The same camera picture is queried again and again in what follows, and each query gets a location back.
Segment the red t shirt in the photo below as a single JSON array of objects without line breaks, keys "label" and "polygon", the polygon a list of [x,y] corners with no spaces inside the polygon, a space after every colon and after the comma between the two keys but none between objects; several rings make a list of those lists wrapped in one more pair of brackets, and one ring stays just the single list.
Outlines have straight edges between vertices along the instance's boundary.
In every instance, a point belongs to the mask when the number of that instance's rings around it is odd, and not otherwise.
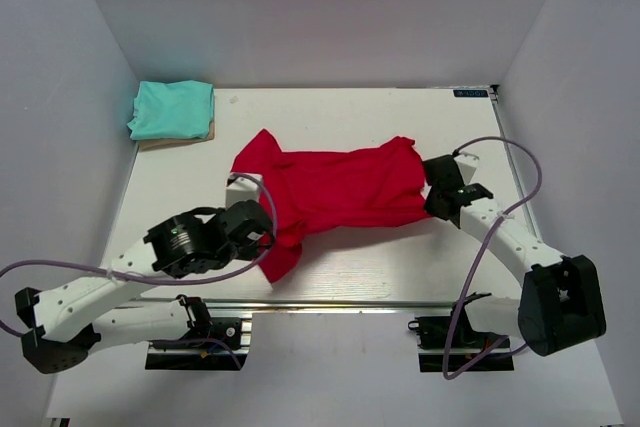
[{"label": "red t shirt", "polygon": [[271,283],[294,269],[312,234],[400,227],[429,217],[422,159],[406,137],[350,152],[284,151],[262,130],[237,154],[232,170],[261,175],[273,198],[276,245],[260,263]]}]

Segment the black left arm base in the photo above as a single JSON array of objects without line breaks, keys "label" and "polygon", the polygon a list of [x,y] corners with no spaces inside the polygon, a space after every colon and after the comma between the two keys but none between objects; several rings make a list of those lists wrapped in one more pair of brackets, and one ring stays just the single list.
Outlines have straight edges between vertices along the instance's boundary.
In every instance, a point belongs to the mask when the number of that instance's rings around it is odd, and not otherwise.
[{"label": "black left arm base", "polygon": [[187,331],[177,340],[150,343],[146,370],[240,371],[250,344],[251,319],[211,310],[198,297],[181,295]]}]

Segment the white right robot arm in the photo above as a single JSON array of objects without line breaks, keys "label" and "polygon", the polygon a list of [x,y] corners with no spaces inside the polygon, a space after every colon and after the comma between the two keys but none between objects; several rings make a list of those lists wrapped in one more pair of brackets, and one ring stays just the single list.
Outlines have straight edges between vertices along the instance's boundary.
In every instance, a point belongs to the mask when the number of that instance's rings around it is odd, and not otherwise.
[{"label": "white right robot arm", "polygon": [[472,182],[476,156],[460,152],[423,163],[425,211],[480,241],[518,282],[519,298],[471,294],[465,283],[447,336],[472,346],[487,333],[517,337],[540,356],[603,336],[607,329],[599,279],[584,255],[570,257],[536,238]]}]

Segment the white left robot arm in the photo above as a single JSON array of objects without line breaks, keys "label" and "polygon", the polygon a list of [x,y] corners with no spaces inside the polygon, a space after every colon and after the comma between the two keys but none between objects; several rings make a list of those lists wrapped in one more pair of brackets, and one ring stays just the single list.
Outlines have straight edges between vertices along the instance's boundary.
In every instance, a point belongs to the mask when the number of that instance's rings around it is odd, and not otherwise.
[{"label": "white left robot arm", "polygon": [[254,200],[172,216],[98,274],[16,293],[16,313],[27,327],[23,356],[40,373],[54,374],[119,345],[180,349],[230,342],[238,328],[214,320],[198,297],[181,294],[154,307],[126,304],[166,281],[193,280],[233,260],[256,261],[274,242],[272,219]]}]

